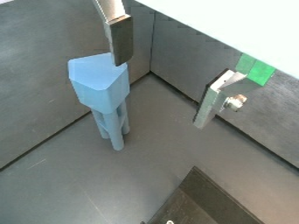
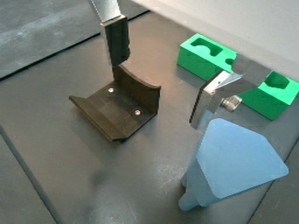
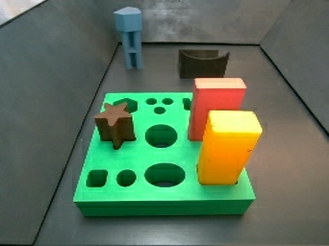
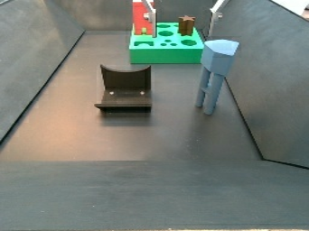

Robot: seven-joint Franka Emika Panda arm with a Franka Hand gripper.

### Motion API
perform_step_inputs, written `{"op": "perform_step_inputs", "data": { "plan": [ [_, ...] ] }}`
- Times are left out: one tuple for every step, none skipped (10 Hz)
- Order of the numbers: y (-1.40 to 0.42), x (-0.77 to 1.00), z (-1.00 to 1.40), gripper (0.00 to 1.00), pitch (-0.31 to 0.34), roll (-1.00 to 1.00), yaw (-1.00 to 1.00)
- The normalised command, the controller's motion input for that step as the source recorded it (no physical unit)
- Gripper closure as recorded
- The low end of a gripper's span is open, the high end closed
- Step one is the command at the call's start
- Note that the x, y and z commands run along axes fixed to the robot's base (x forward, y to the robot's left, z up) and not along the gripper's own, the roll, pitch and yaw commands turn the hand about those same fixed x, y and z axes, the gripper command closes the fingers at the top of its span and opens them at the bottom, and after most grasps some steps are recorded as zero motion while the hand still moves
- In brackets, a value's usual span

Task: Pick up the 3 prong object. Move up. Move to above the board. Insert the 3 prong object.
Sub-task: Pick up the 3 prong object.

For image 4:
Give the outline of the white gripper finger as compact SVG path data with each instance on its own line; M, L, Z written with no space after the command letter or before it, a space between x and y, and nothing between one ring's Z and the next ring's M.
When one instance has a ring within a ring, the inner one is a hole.
M153 25L153 37L157 37L157 10L153 6L153 0L142 0L142 4L146 7L147 12L143 14L143 18Z
M222 9L225 8L229 0L217 0L214 6L210 8L211 12L211 19L210 19L210 24L209 24L209 30L207 30L207 36L213 36L213 30L215 27L215 22L218 18L222 16Z

